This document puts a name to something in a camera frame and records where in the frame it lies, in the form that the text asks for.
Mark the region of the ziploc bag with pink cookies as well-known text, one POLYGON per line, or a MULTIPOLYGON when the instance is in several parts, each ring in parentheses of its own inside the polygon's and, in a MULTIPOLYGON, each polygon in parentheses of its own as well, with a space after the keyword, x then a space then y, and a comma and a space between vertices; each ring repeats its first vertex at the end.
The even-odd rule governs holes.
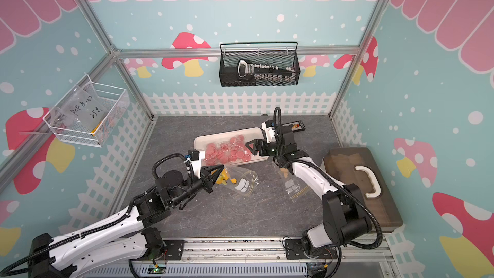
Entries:
POLYGON ((288 169, 280 168, 276 162, 272 162, 271 164, 274 167, 274 171, 279 175, 280 182, 293 203, 298 202, 299 199, 311 191, 304 181, 292 175, 288 169))
POLYGON ((244 167, 226 165, 216 180, 216 185, 226 187, 242 196, 249 196, 258 184, 255 171, 244 167))

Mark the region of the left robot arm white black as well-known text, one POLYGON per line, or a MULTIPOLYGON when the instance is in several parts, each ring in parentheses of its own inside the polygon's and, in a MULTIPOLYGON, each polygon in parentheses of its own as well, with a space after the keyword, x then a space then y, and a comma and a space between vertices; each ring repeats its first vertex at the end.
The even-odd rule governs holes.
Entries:
POLYGON ((37 236, 29 255, 2 269, 1 277, 80 277, 115 261, 158 259, 167 248, 154 224, 200 191, 211 193, 224 168, 201 167, 200 177, 186 187, 180 186, 179 172, 169 171, 157 179, 156 186, 104 220, 55 238, 47 233, 37 236))

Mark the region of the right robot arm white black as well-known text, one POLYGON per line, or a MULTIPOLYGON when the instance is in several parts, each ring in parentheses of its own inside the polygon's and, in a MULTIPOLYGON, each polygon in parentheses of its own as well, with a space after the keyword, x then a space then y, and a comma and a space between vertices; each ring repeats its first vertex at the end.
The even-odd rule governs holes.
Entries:
POLYGON ((306 230, 301 238, 308 257, 316 257, 329 247, 351 245, 373 250, 382 244, 382 228, 365 205, 358 186, 345 184, 317 166, 309 154, 297 147, 290 129, 267 127, 265 138, 247 142, 246 148, 254 155, 272 157, 280 168, 305 182, 321 199, 322 223, 306 230))

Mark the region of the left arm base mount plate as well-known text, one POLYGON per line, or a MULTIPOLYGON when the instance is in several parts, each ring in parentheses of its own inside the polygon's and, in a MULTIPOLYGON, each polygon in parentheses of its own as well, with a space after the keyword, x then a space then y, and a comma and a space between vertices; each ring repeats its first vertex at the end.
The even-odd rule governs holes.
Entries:
POLYGON ((147 260, 181 261, 184 252, 185 240, 166 239, 153 243, 148 248, 147 260))

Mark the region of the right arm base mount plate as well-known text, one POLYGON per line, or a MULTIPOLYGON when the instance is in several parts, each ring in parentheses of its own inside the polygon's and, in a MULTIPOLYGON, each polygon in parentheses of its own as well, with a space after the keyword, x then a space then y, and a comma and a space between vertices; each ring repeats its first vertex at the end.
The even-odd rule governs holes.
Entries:
POLYGON ((338 255, 336 248, 334 247, 322 247, 316 249, 313 254, 310 254, 304 250, 301 238, 292 239, 290 237, 283 237, 282 246, 287 260, 336 260, 338 255))

